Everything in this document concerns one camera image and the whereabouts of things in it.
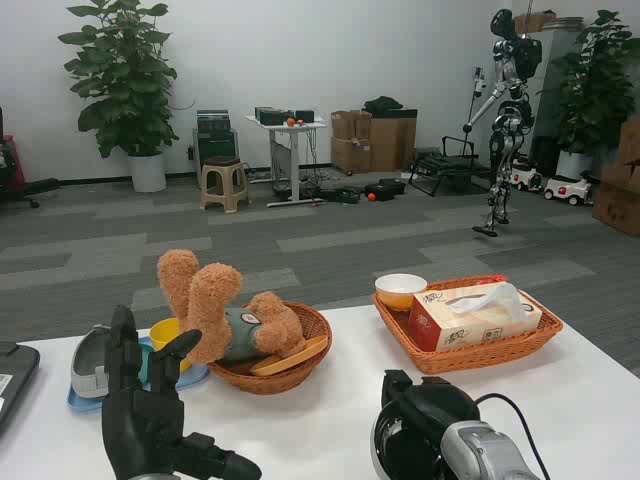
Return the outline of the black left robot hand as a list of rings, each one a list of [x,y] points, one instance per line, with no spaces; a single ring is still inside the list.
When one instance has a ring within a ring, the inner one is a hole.
[[[118,305],[105,344],[108,394],[101,427],[106,454],[117,479],[259,479],[261,469],[215,439],[184,434],[184,402],[176,391],[180,362],[202,333],[178,335],[148,358],[150,388],[139,379],[142,350],[131,310]]]

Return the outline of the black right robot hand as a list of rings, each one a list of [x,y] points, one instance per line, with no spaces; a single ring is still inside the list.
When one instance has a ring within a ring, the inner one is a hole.
[[[479,418],[471,397],[443,378],[424,377],[415,384],[405,371],[387,370],[372,458],[390,479],[453,479],[441,453],[444,433],[457,422]]]

